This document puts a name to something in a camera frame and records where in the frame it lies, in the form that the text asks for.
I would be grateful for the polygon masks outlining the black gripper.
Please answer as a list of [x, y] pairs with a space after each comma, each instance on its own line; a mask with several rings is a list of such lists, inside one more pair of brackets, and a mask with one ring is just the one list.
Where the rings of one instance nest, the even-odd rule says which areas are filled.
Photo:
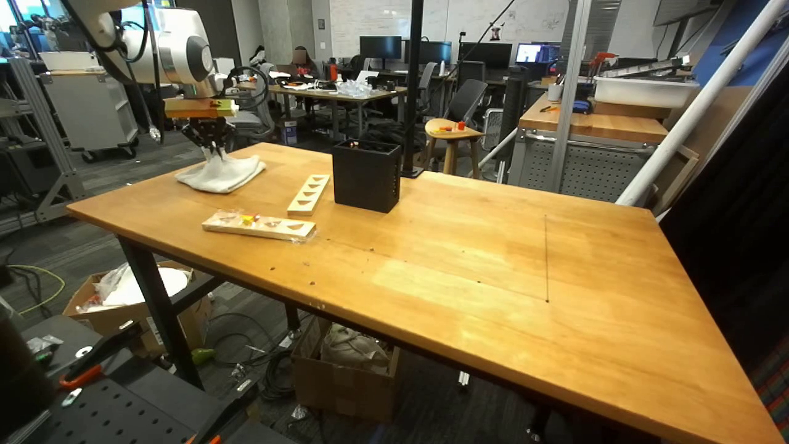
[[224, 148], [232, 137], [232, 126], [224, 118], [185, 118], [175, 128], [201, 148]]

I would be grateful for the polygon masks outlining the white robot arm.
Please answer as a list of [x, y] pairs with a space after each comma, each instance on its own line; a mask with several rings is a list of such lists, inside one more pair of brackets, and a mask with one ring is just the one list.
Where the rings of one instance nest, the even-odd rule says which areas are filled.
[[197, 9], [154, 0], [62, 0], [99, 63], [147, 105], [154, 137], [174, 122], [208, 151], [229, 139], [232, 104], [216, 86], [216, 54]]

